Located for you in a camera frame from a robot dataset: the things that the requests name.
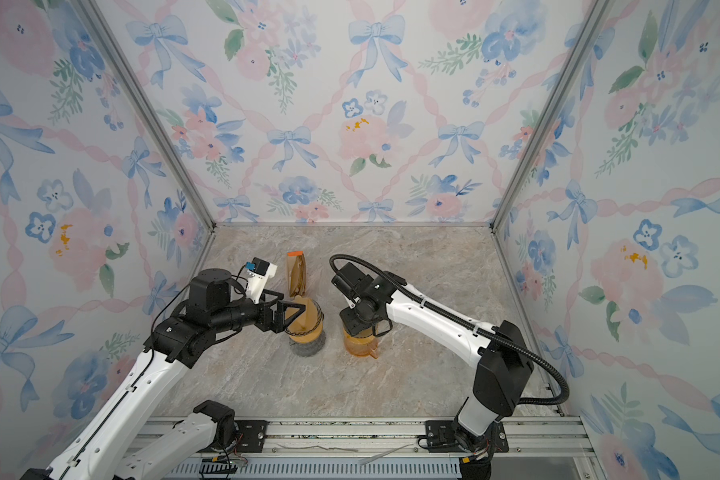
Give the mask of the aluminium mounting rail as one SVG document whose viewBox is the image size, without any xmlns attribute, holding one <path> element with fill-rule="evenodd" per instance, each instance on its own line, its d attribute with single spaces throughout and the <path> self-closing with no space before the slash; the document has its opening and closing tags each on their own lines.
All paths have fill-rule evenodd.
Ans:
<svg viewBox="0 0 720 480">
<path fill-rule="evenodd" d="M 505 419 L 509 451 L 433 453 L 418 445 L 425 418 L 267 418 L 262 453 L 195 453 L 161 479 L 602 479 L 577 417 Z M 127 452 L 180 421 L 147 421 Z"/>
</svg>

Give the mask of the orange glass carafe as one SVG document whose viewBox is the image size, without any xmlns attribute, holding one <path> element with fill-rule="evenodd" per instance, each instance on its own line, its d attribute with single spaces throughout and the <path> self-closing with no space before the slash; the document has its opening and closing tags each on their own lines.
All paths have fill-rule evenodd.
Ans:
<svg viewBox="0 0 720 480">
<path fill-rule="evenodd" d="M 379 339 L 373 335 L 364 338 L 344 337 L 345 350 L 355 357 L 371 357 L 377 359 L 379 356 L 378 347 Z"/>
</svg>

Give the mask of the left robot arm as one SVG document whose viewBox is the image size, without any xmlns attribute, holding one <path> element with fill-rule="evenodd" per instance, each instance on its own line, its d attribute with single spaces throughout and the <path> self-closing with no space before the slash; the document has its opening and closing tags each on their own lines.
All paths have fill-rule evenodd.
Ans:
<svg viewBox="0 0 720 480">
<path fill-rule="evenodd" d="M 45 468 L 26 479 L 161 479 L 205 449 L 229 461 L 242 435 L 232 408 L 206 400 L 168 433 L 133 454 L 127 452 L 162 399 L 204 352 L 254 325 L 281 333 L 306 308 L 267 289 L 277 267 L 260 258 L 237 275 L 211 268 L 188 285 L 188 297 L 157 324 L 136 363 L 102 410 Z"/>
</svg>

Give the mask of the left aluminium corner post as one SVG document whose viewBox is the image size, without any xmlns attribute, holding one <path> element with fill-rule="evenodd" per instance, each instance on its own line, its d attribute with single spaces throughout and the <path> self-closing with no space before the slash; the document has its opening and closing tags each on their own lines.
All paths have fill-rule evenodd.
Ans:
<svg viewBox="0 0 720 480">
<path fill-rule="evenodd" d="M 76 0 L 72 1 L 71 4 L 98 46 L 102 48 L 105 58 L 111 63 L 131 105 L 137 112 L 137 118 L 142 122 L 145 130 L 155 142 L 190 205 L 198 213 L 202 224 L 213 233 L 216 222 L 212 219 L 210 211 L 190 178 L 188 170 L 178 157 L 167 131 L 162 126 L 156 110 L 144 88 L 140 85 L 136 72 L 126 58 L 99 6 L 95 1 L 88 0 Z"/>
</svg>

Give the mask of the grey ribbed dripper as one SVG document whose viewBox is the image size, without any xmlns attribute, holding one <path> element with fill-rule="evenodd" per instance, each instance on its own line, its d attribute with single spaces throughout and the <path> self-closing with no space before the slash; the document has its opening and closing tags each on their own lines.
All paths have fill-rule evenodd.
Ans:
<svg viewBox="0 0 720 480">
<path fill-rule="evenodd" d="M 317 323 L 313 326 L 302 328 L 292 323 L 285 333 L 297 344 L 309 344 L 320 338 L 323 333 L 323 324 Z"/>
</svg>

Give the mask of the aluminium corner post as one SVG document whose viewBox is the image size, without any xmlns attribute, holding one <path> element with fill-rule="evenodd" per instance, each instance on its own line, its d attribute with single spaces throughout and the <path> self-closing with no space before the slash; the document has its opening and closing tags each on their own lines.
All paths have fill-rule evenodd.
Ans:
<svg viewBox="0 0 720 480">
<path fill-rule="evenodd" d="M 585 57 L 591 51 L 611 5 L 612 2 L 608 0 L 594 1 L 588 14 L 584 17 L 554 88 L 550 91 L 550 95 L 541 110 L 539 123 L 519 159 L 517 168 L 510 177 L 509 185 L 502 197 L 500 206 L 490 223 L 493 235 L 497 234 L 502 228 L 502 224 L 508 219 L 513 202 L 524 183 L 524 178 L 533 167 L 547 134 L 553 130 L 557 116 L 568 99 L 572 83 L 583 68 Z"/>
<path fill-rule="evenodd" d="M 190 205 L 198 213 L 202 224 L 213 233 L 216 222 L 212 219 L 210 211 L 190 178 L 188 170 L 178 157 L 167 131 L 162 126 L 156 110 L 144 88 L 140 85 L 136 72 L 126 58 L 99 6 L 95 1 L 88 0 L 76 0 L 72 1 L 71 4 L 98 46 L 102 48 L 105 58 L 111 63 L 131 105 L 137 112 L 137 118 L 142 122 L 145 130 L 155 142 Z"/>
</svg>

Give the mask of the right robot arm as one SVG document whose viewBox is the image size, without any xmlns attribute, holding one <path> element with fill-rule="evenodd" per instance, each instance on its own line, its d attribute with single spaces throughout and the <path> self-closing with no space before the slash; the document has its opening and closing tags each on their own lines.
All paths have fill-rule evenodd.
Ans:
<svg viewBox="0 0 720 480">
<path fill-rule="evenodd" d="M 375 277 L 349 262 L 335 270 L 332 284 L 345 297 L 340 312 L 352 336 L 380 326 L 408 326 L 436 341 L 474 370 L 472 392 L 454 418 L 455 443 L 476 452 L 489 443 L 494 425 L 514 414 L 534 372 L 520 329 L 463 317 L 386 271 Z"/>
</svg>

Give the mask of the coffee filter pack orange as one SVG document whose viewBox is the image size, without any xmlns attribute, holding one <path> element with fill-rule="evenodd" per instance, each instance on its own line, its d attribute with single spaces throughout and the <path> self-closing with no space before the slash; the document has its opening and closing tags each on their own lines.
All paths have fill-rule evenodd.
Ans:
<svg viewBox="0 0 720 480">
<path fill-rule="evenodd" d="M 304 252 L 289 252 L 286 256 L 286 263 L 289 296 L 296 297 L 304 295 L 307 284 L 306 258 Z"/>
</svg>

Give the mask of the grey glass carafe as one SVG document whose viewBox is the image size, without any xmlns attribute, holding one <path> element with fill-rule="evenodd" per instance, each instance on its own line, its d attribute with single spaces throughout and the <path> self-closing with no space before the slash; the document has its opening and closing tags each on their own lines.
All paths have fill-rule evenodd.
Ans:
<svg viewBox="0 0 720 480">
<path fill-rule="evenodd" d="M 289 344 L 291 352 L 297 357 L 308 358 L 320 353 L 325 344 L 317 340 L 309 343 L 292 342 Z"/>
</svg>

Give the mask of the right aluminium corner post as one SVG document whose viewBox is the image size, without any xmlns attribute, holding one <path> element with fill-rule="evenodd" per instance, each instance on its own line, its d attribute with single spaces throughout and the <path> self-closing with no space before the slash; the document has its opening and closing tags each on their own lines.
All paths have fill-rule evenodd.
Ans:
<svg viewBox="0 0 720 480">
<path fill-rule="evenodd" d="M 608 0 L 594 1 L 588 14 L 584 17 L 554 88 L 550 91 L 550 95 L 541 110 L 539 123 L 519 159 L 517 168 L 510 177 L 509 185 L 502 197 L 500 206 L 490 223 L 493 235 L 497 234 L 502 228 L 502 224 L 508 219 L 513 202 L 524 183 L 524 178 L 533 167 L 547 134 L 553 130 L 557 116 L 568 99 L 572 83 L 583 68 L 585 57 L 591 51 L 611 5 L 612 2 Z"/>
</svg>

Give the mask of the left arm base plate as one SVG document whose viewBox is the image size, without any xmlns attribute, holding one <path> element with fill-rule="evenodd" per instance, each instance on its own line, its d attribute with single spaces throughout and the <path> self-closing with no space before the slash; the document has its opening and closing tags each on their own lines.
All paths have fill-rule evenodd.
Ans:
<svg viewBox="0 0 720 480">
<path fill-rule="evenodd" d="M 236 420 L 215 423 L 210 445 L 199 453 L 262 453 L 269 423 L 266 420 Z"/>
</svg>

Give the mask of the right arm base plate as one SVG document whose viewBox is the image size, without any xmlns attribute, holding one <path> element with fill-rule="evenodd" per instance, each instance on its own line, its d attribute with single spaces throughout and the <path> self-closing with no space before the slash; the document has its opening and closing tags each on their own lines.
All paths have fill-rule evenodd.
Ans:
<svg viewBox="0 0 720 480">
<path fill-rule="evenodd" d="M 509 445 L 504 425 L 492 422 L 487 432 L 475 437 L 463 430 L 455 420 L 428 420 L 418 445 L 433 453 L 477 455 L 481 452 L 507 453 Z"/>
</svg>

